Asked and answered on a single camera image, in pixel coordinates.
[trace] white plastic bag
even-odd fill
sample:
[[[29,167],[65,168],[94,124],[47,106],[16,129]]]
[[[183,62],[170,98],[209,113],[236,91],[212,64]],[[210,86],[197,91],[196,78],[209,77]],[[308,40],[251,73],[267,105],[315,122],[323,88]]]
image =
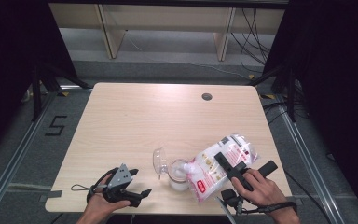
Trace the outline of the white plastic bag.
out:
[[[195,192],[199,203],[220,190],[227,182],[226,172],[214,158],[219,152],[222,152],[232,167],[241,161],[249,167],[258,158],[253,146],[237,133],[226,136],[218,143],[201,151],[184,166],[190,189]]]

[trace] hand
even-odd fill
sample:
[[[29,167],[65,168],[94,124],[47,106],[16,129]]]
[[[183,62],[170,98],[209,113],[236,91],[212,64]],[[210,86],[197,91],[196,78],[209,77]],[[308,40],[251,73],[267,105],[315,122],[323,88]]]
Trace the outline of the hand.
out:
[[[100,184],[104,184],[109,178],[108,175],[104,178]],[[86,209],[83,212],[83,215],[78,220],[77,224],[97,224],[102,223],[106,220],[109,215],[114,211],[124,208],[130,205],[130,201],[120,201],[117,203],[109,203],[101,194],[102,189],[97,189],[95,194],[89,199]]]
[[[264,178],[257,170],[249,169],[243,174],[245,180],[254,188],[253,191],[243,187],[240,180],[236,177],[231,179],[235,190],[243,197],[257,206],[267,206],[276,203],[287,202],[281,190],[274,181]],[[299,223],[299,218],[291,207],[281,208],[268,213],[275,223]]]

